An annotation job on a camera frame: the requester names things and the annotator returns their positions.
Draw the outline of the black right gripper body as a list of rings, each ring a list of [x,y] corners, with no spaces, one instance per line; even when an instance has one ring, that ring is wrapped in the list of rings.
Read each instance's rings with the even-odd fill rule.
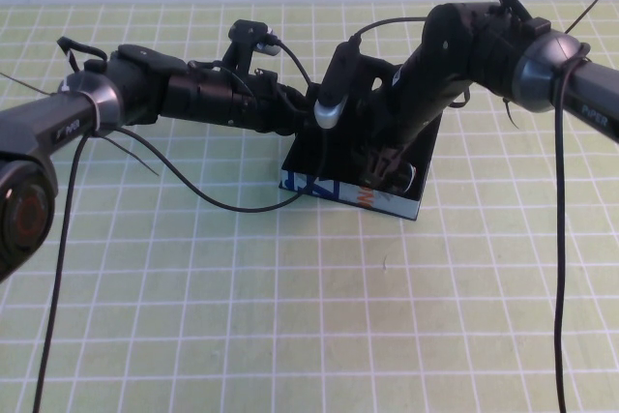
[[[403,150],[436,119],[436,74],[429,68],[394,68],[370,92],[360,112],[365,150]]]

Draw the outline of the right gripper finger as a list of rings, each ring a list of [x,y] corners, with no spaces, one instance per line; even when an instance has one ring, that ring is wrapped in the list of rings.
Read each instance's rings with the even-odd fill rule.
[[[378,187],[384,180],[387,167],[388,156],[384,148],[369,146],[366,150],[364,184],[367,187]]]
[[[389,146],[388,169],[385,182],[388,187],[408,187],[410,185],[410,166],[405,159],[406,145]]]

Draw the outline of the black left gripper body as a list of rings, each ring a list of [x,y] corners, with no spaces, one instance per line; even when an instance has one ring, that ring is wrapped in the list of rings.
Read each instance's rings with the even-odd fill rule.
[[[234,75],[230,125],[257,133],[288,136],[300,133],[310,123],[306,96],[278,82],[272,72]]]

